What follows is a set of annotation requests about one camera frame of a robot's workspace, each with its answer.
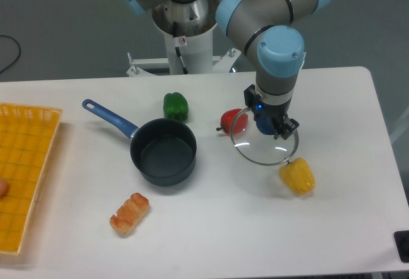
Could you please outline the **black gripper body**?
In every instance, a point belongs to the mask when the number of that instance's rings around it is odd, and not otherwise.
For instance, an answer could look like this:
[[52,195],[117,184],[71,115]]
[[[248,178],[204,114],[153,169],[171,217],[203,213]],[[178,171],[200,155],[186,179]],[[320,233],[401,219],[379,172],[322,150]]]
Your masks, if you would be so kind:
[[291,91],[280,95],[268,94],[257,84],[252,84],[243,93],[245,106],[251,110],[255,119],[258,116],[265,116],[277,123],[282,123],[287,116]]

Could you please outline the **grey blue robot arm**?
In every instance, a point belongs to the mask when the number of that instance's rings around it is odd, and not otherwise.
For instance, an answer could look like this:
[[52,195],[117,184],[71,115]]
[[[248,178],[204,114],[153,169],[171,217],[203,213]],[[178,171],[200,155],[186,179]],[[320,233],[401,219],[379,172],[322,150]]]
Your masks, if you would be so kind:
[[256,69],[256,83],[244,95],[260,132],[284,139],[295,133],[298,123],[288,108],[305,49],[291,24],[331,0],[125,1],[136,14],[151,12],[172,74],[212,71],[211,37],[219,27]]

